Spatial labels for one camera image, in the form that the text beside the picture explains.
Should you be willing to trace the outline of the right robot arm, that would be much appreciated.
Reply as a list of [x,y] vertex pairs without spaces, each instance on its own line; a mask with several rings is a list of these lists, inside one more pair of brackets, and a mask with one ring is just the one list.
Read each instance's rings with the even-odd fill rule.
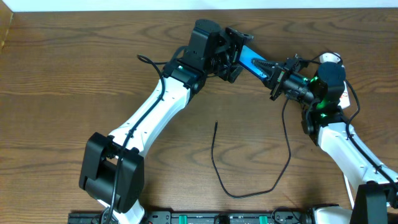
[[325,52],[311,60],[298,56],[285,62],[253,57],[252,73],[271,90],[271,99],[285,94],[304,105],[302,127],[305,134],[338,165],[356,190],[354,207],[312,210],[312,223],[387,223],[388,207],[397,208],[397,172],[388,168],[360,140],[345,116],[342,102],[346,79],[342,58]]

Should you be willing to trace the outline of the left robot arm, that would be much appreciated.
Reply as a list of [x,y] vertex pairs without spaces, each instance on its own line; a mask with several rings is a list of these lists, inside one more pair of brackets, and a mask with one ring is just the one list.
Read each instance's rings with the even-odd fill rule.
[[239,59],[252,35],[199,19],[188,45],[168,62],[138,59],[152,65],[159,81],[148,99],[107,136],[94,133],[86,143],[79,186],[104,205],[96,223],[140,223],[145,211],[138,198],[144,188],[144,159],[167,123],[214,75],[233,83],[242,71]]

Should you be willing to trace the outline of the white power strip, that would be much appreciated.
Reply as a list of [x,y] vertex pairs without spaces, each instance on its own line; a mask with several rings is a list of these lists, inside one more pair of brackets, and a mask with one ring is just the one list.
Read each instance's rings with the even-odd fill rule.
[[325,62],[321,63],[317,71],[324,89],[322,90],[322,102],[318,108],[328,108],[340,106],[347,108],[349,103],[347,87],[345,84],[346,70],[343,60],[340,63]]

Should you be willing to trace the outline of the blue screen Galaxy smartphone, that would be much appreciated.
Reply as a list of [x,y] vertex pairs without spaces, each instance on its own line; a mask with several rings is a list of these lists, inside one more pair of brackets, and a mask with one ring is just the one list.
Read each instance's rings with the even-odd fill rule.
[[269,78],[268,74],[255,66],[255,60],[264,60],[264,58],[244,45],[239,56],[239,64],[261,81],[267,80]]

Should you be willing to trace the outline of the white USB wall charger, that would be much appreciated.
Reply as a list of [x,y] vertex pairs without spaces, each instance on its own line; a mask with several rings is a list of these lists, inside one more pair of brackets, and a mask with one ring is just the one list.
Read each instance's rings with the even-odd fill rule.
[[319,61],[320,63],[325,63],[325,62],[340,63],[341,57],[337,53],[327,52],[319,56]]

